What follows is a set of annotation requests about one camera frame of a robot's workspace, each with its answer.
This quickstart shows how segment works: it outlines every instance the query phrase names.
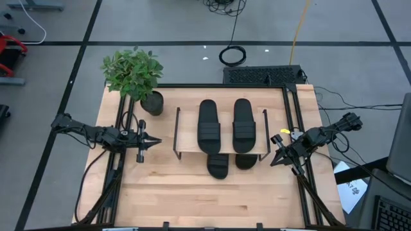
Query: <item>wooden tabletop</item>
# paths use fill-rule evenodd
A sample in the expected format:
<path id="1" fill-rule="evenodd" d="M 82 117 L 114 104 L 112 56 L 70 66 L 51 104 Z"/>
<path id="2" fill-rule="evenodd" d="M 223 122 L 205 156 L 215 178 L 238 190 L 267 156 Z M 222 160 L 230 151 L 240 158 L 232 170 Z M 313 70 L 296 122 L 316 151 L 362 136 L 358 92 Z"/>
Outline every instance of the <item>wooden tabletop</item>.
<path id="1" fill-rule="evenodd" d="M 313 86 L 298 85 L 297 89 L 305 128 L 321 126 Z M 127 151 L 116 226 L 161 227 L 164 221 L 169 221 L 171 227 L 254 228 L 256 223 L 263 223 L 265 228 L 304 227 L 297 179 L 289 166 L 270 167 L 276 145 L 270 144 L 272 154 L 246 171 L 235 166 L 235 155 L 231 155 L 229 174 L 224 180 L 209 175 L 206 154 L 183 153 L 178 160 L 172 150 L 177 107 L 192 112 L 207 98 L 218 98 L 221 112 L 232 112 L 235 99 L 231 96 L 247 98 L 252 103 L 254 120 L 267 109 L 270 137 L 278 134 L 280 129 L 288 128 L 281 89 L 157 90 L 164 96 L 164 112 L 153 117 L 136 103 L 134 114 L 146 121 L 146 131 L 161 138 L 162 143 L 146 151 L 144 164 L 136 162 L 136 149 Z M 289 98 L 293 112 L 291 94 Z M 118 102 L 118 92 L 106 89 L 97 125 L 115 123 Z M 297 124 L 294 112 L 293 121 Z M 287 145 L 288 136 L 281 136 Z M 101 152 L 100 147 L 91 150 L 87 165 Z M 328 155 L 327 147 L 318 152 Z M 80 219 L 101 194 L 108 157 L 97 161 L 85 178 L 78 209 Z M 311 162 L 319 196 L 335 217 L 345 223 L 331 162 L 321 155 L 313 155 Z M 311 223 L 315 223 L 308 195 L 307 199 Z"/>

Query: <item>black keyboard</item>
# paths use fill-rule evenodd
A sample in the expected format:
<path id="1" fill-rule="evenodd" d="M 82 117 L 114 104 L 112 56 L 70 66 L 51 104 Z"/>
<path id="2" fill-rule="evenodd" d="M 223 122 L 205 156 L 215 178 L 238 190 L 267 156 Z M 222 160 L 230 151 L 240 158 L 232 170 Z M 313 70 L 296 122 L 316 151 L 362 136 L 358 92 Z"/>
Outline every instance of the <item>black keyboard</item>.
<path id="1" fill-rule="evenodd" d="M 381 196 L 375 196 L 372 229 L 382 231 L 411 230 L 411 209 Z"/>

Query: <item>gray floor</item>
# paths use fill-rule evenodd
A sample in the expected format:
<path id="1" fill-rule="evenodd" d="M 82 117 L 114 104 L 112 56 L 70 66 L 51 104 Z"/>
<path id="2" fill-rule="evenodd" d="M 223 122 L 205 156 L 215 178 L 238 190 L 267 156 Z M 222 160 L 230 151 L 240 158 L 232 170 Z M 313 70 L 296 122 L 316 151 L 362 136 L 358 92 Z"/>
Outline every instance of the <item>gray floor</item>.
<path id="1" fill-rule="evenodd" d="M 82 41 L 96 0 L 63 1 L 63 12 L 30 12 L 48 31 L 46 41 Z M 407 0 L 379 0 L 398 41 L 411 41 Z M 235 40 L 291 41 L 304 1 L 254 0 L 238 18 Z M 5 31 L 22 40 L 39 40 L 41 31 L 23 12 L 7 10 L 25 35 Z M 208 41 L 229 40 L 234 18 L 215 15 L 194 0 L 103 0 L 90 41 Z M 313 0 L 299 40 L 337 42 L 388 42 L 389 38 L 369 0 Z M 66 112 L 94 124 L 103 92 L 99 70 L 103 57 L 129 47 L 88 46 L 85 50 Z M 221 83 L 223 46 L 146 46 L 164 66 L 162 83 Z M 290 46 L 245 46 L 246 65 L 286 65 Z M 411 62 L 411 47 L 401 47 Z M 79 46 L 30 46 L 17 77 L 24 87 L 0 86 L 0 104 L 13 116 L 0 133 L 0 229 L 15 227 Z M 225 55 L 235 61 L 233 51 Z M 300 64 L 310 83 L 341 93 L 348 103 L 373 105 L 401 103 L 411 87 L 392 47 L 297 46 L 294 64 Z M 323 107 L 344 107 L 338 96 L 318 89 Z M 353 110 L 362 117 L 363 129 L 348 134 L 351 146 L 366 162 L 386 157 L 399 111 Z M 331 122 L 344 111 L 329 112 Z M 327 124 L 322 113 L 323 124 Z M 59 135 L 35 198 L 26 228 L 69 225 L 88 149 Z M 342 158 L 330 148 L 333 157 Z M 353 153 L 348 155 L 357 162 Z M 348 216 L 355 225 L 353 214 Z"/>

